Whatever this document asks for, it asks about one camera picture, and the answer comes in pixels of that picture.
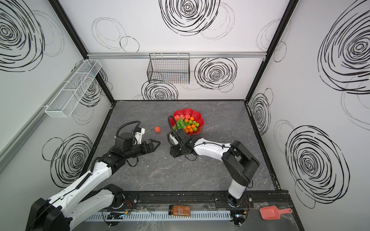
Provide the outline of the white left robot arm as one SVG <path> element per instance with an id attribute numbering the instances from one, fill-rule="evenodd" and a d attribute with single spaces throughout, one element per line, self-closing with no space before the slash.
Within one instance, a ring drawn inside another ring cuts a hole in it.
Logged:
<path id="1" fill-rule="evenodd" d="M 70 186 L 45 200 L 38 199 L 30 209 L 27 231 L 71 231 L 96 212 L 109 206 L 120 208 L 127 201 L 123 190 L 110 184 L 94 194 L 92 190 L 108 179 L 130 158 L 155 152 L 160 142 L 140 141 L 140 134 L 124 132 L 115 145 L 96 158 L 89 171 Z"/>

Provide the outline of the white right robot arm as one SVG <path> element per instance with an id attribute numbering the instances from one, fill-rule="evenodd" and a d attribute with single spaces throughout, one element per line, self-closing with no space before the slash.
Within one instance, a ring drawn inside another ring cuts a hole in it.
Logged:
<path id="1" fill-rule="evenodd" d="M 223 162 L 232 177 L 226 199 L 233 207 L 242 203 L 243 194 L 260 166 L 258 159 L 247 147 L 239 141 L 218 143 L 195 135 L 189 136 L 184 131 L 171 131 L 167 139 L 171 146 L 170 155 L 174 158 L 193 154 Z"/>

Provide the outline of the red flower-shaped fruit bowl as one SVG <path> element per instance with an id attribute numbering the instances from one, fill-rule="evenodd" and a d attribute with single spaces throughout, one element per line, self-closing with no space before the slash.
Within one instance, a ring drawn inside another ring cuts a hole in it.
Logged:
<path id="1" fill-rule="evenodd" d="M 175 115 L 186 115 L 186 114 L 189 114 L 190 115 L 190 117 L 194 117 L 194 121 L 196 121 L 197 123 L 199 123 L 199 127 L 197 127 L 198 128 L 198 130 L 196 131 L 196 132 L 192 132 L 192 133 L 188 133 L 188 135 L 195 135 L 195 134 L 199 134 L 200 132 L 201 132 L 201 128 L 203 127 L 203 125 L 204 125 L 204 120 L 203 120 L 203 118 L 201 117 L 201 113 L 200 112 L 198 112 L 198 111 L 194 111 L 194 110 L 192 110 L 192 109 L 190 109 L 190 108 L 185 108 L 184 110 L 178 110 L 178 111 L 176 111 L 176 112 L 174 112 L 174 115 L 173 116 L 170 116 L 169 117 L 169 120 L 170 120 L 170 126 L 171 126 L 171 128 L 175 125 L 175 123 L 176 123 L 176 120 L 174 119 L 174 116 Z"/>

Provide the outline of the green fake grape bunch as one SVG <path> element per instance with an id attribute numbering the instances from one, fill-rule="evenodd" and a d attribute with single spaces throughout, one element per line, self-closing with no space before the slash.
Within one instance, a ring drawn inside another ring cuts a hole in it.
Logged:
<path id="1" fill-rule="evenodd" d="M 178 130 L 187 129 L 187 126 L 186 126 L 184 120 L 182 118 L 179 118 L 172 128 L 173 128 L 174 131 L 178 131 Z"/>

